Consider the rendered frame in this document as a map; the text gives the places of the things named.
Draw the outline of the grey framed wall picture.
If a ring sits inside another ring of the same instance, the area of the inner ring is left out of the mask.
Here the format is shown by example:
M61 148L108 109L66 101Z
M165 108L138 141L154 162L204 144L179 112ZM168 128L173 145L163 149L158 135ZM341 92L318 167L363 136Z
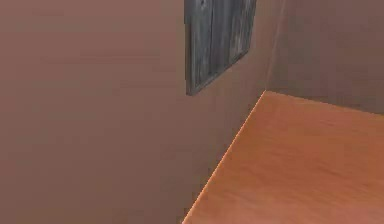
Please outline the grey framed wall picture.
M186 93L196 95L244 57L257 0L184 0Z

